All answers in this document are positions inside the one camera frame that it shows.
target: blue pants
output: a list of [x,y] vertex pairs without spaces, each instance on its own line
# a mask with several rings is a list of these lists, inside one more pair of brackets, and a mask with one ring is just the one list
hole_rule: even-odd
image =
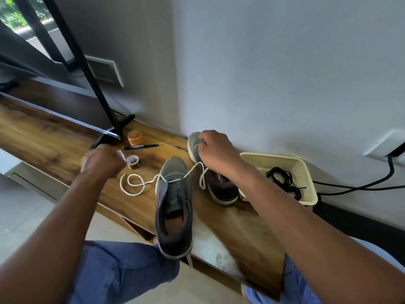
[[[379,248],[376,245],[373,245],[370,242],[359,240],[356,238],[353,239],[405,273],[405,267],[403,267],[394,257],[388,254],[385,250]],[[243,286],[243,291],[245,292],[248,300],[253,304],[276,303],[275,301],[247,286]],[[319,301],[316,294],[313,293],[311,287],[308,286],[300,271],[297,269],[297,267],[288,256],[286,256],[286,259],[284,261],[283,286],[280,296],[280,303],[321,304],[321,301]]]
[[152,245],[86,241],[65,303],[126,303],[172,281],[179,268]]

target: shoe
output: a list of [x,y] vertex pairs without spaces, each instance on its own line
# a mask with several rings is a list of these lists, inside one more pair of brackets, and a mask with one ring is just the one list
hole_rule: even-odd
[[[201,142],[199,135],[200,132],[193,132],[187,140],[188,154],[195,164],[202,162],[198,154],[198,145]],[[208,191],[217,204],[230,205],[238,199],[239,189],[228,178],[208,170],[205,174],[205,180],[207,182]]]
[[191,177],[180,157],[171,157],[160,170],[156,182],[155,228],[159,250],[167,258],[180,259],[192,247],[193,208]]

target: white shoelace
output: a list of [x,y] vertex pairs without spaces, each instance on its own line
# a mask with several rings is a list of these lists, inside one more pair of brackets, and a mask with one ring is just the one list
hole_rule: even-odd
[[[208,168],[205,168],[205,166],[204,166],[204,164],[203,164],[202,162],[197,162],[197,163],[189,170],[189,172],[184,175],[183,178],[186,178],[187,176],[189,176],[190,173],[193,171],[193,169],[194,169],[196,166],[198,166],[199,164],[202,166],[202,174],[201,174],[201,176],[200,176],[199,184],[200,184],[200,188],[202,188],[203,190],[205,190],[205,179],[204,179],[204,175],[205,175],[205,173],[208,171]],[[121,178],[120,178],[120,180],[119,180],[119,186],[120,186],[121,190],[122,190],[125,194],[128,194],[128,195],[130,195],[130,196],[138,196],[138,195],[141,195],[142,192],[143,192],[143,190],[145,189],[145,185],[146,185],[146,184],[151,184],[151,183],[155,182],[156,179],[161,178],[164,182],[168,182],[161,174],[155,175],[155,177],[153,177],[153,179],[152,179],[151,181],[147,181],[147,182],[144,182],[143,178],[142,178],[140,175],[138,175],[138,174],[130,174],[130,175],[128,175],[128,178],[127,178],[127,183],[128,183],[130,186],[143,186],[142,190],[140,190],[139,193],[131,194],[131,193],[127,192],[127,191],[124,189],[124,187],[122,186],[122,180],[124,179],[125,175],[126,175],[126,174],[124,174],[124,175],[121,176]],[[131,184],[131,183],[129,182],[129,179],[130,179],[132,176],[137,176],[137,177],[139,177],[139,179],[142,181],[142,183],[141,183],[141,184]],[[176,182],[176,181],[180,181],[180,180],[181,180],[181,178],[179,178],[179,179],[174,179],[174,180],[170,180],[168,183],[172,183],[172,182]]]

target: person's left arm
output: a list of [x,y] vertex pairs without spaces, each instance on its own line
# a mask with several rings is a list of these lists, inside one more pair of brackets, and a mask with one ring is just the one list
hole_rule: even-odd
[[28,240],[0,266],[0,303],[60,303],[66,297],[105,182],[125,161],[108,145],[82,171]]

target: orange container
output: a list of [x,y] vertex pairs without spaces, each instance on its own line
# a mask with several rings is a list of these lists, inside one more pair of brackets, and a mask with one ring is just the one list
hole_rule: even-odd
[[128,132],[127,138],[128,138],[129,144],[131,144],[132,146],[143,145],[145,142],[145,137],[143,136],[143,132],[139,131],[139,130],[132,130],[132,131]]

